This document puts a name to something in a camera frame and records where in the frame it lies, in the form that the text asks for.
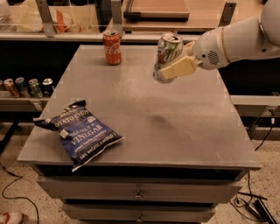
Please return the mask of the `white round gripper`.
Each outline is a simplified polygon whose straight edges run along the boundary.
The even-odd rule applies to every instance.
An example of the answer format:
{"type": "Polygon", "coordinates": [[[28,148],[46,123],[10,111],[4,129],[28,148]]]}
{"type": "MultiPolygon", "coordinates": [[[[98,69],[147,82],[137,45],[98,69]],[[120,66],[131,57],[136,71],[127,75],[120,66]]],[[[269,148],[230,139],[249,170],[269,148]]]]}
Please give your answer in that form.
{"type": "Polygon", "coordinates": [[[199,67],[206,70],[218,69],[229,64],[222,42],[223,28],[208,31],[202,34],[195,42],[183,46],[183,54],[159,70],[159,75],[164,80],[175,79],[180,76],[193,74],[199,67]]]}

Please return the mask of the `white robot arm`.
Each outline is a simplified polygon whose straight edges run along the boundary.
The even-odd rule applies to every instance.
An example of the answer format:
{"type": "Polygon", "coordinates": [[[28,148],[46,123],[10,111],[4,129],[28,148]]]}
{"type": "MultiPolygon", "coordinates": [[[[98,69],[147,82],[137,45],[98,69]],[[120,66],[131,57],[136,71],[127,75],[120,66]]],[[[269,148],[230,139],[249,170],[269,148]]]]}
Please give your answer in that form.
{"type": "Polygon", "coordinates": [[[268,0],[262,15],[249,17],[202,34],[184,46],[174,61],[159,69],[159,77],[172,81],[195,72],[213,70],[239,60],[280,57],[280,0],[268,0]]]}

